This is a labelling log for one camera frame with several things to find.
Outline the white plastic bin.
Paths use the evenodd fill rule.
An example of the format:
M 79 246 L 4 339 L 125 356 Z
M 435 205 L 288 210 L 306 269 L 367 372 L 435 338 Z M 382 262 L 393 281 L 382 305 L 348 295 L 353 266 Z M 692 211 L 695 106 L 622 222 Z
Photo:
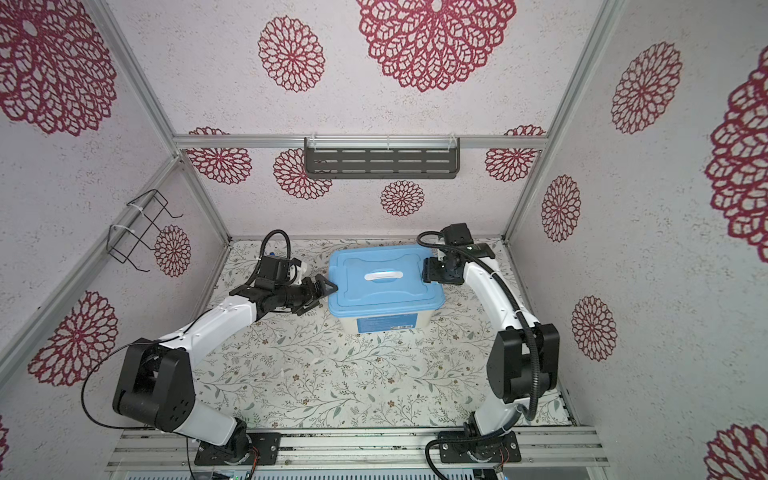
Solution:
M 342 314 L 338 320 L 349 334 L 413 330 L 428 326 L 438 310 L 439 306 L 421 307 L 419 310 L 408 311 L 400 307 L 385 307 L 370 314 Z

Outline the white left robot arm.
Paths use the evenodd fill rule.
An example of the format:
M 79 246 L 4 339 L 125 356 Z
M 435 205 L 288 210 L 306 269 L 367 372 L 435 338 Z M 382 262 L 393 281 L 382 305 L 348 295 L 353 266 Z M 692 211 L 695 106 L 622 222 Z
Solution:
M 338 291 L 321 274 L 298 284 L 255 280 L 230 292 L 221 304 L 161 339 L 127 346 L 112 408 L 157 430 L 200 442 L 220 464 L 242 464 L 253 447 L 246 423 L 196 399 L 193 370 L 209 353 L 269 313 L 303 315 Z

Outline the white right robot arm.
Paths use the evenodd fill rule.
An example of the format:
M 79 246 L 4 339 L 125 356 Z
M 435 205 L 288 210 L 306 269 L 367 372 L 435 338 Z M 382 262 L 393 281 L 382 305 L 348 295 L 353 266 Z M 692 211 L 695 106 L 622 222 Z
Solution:
M 422 232 L 416 240 L 438 252 L 424 261 L 424 282 L 469 287 L 495 332 L 486 361 L 489 392 L 484 403 L 470 414 L 462 434 L 441 434 L 427 444 L 427 463 L 434 465 L 434 448 L 443 462 L 510 461 L 517 450 L 513 428 L 522 419 L 533 421 L 541 397 L 557 386 L 559 332 L 523 305 L 492 248 L 475 242 L 465 223 Z

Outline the blue plastic bin lid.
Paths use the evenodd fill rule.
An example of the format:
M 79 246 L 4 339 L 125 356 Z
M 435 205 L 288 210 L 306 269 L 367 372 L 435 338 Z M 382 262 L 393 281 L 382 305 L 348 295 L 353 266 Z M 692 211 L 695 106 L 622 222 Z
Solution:
M 338 318 L 396 315 L 437 310 L 443 287 L 423 280 L 429 249 L 419 245 L 339 250 L 330 257 L 328 278 L 338 290 L 329 297 Z

